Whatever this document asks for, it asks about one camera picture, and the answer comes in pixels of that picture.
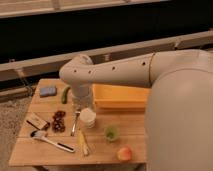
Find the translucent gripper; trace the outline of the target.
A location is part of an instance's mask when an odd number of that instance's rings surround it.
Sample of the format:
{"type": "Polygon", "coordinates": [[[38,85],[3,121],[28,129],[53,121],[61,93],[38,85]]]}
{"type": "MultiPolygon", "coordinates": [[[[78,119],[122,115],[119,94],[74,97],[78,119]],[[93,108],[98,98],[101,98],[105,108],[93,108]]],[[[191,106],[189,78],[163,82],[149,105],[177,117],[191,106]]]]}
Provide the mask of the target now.
{"type": "Polygon", "coordinates": [[[77,85],[71,87],[73,108],[76,110],[71,130],[71,136],[75,135],[78,117],[82,109],[93,108],[93,93],[90,85],[77,85]]]}

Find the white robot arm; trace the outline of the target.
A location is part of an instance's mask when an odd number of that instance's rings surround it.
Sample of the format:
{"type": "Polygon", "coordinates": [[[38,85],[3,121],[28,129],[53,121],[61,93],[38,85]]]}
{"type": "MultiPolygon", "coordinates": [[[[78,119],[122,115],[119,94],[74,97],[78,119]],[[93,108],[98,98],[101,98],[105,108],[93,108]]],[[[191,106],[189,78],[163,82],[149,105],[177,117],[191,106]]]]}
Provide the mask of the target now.
{"type": "Polygon", "coordinates": [[[212,53],[164,51],[102,64],[78,55],[59,75],[77,99],[93,83],[148,88],[147,170],[213,171],[212,53]]]}

